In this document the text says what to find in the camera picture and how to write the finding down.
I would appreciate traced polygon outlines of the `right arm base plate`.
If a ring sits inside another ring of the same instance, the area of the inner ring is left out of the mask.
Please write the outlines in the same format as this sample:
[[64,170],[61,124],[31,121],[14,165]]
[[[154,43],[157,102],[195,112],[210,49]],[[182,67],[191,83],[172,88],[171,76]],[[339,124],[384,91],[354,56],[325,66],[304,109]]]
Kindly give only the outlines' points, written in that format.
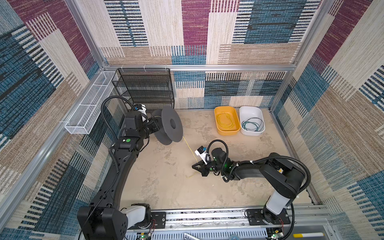
[[264,209],[248,209],[245,211],[245,216],[250,226],[291,224],[291,219],[286,209],[283,209],[279,215],[273,215],[269,212],[264,214]]

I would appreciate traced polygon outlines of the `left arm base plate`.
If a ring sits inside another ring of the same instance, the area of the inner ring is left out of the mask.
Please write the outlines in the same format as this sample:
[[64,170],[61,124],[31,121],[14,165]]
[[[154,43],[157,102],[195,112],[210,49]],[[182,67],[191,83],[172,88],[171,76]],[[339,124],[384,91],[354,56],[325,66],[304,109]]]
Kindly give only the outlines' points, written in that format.
[[149,229],[164,229],[166,225],[167,213],[166,212],[151,212],[146,215],[142,222],[130,227],[129,230],[146,230]]

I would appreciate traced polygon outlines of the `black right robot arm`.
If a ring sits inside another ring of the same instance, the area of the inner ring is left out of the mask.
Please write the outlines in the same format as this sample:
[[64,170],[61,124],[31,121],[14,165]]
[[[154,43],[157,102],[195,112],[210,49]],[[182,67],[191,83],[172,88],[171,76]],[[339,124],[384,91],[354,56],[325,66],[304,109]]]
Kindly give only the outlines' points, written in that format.
[[195,154],[201,158],[192,168],[203,177],[214,173],[221,176],[223,181],[239,181],[247,178],[264,178],[274,188],[264,207],[258,213],[246,214],[248,218],[260,218],[265,225],[289,224],[285,221],[285,208],[293,203],[295,198],[304,191],[311,182],[311,173],[301,161],[271,153],[259,160],[232,161],[229,158],[228,145],[219,140],[224,148],[211,149],[199,147]]

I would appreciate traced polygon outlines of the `dark grey cable spool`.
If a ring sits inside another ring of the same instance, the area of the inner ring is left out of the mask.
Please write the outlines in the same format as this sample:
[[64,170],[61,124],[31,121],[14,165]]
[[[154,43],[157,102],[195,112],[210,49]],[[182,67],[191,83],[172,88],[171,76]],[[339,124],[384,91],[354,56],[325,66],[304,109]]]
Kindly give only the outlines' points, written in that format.
[[158,125],[159,130],[155,137],[163,145],[172,142],[180,142],[183,138],[183,125],[178,113],[171,106],[164,106],[162,110],[152,112],[152,118]]

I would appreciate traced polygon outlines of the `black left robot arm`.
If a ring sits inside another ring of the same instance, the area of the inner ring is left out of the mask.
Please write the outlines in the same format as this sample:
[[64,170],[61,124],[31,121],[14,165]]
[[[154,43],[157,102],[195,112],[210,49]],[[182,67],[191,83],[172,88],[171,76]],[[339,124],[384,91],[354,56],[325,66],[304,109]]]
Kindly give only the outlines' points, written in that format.
[[121,96],[116,98],[131,108],[124,117],[120,132],[112,132],[115,142],[108,149],[112,167],[91,203],[78,210],[81,236],[86,240],[124,240],[129,228],[149,229],[155,224],[148,204],[133,204],[123,212],[120,202],[129,172],[146,147],[144,140],[159,127],[156,121],[147,117],[145,107],[133,105]]

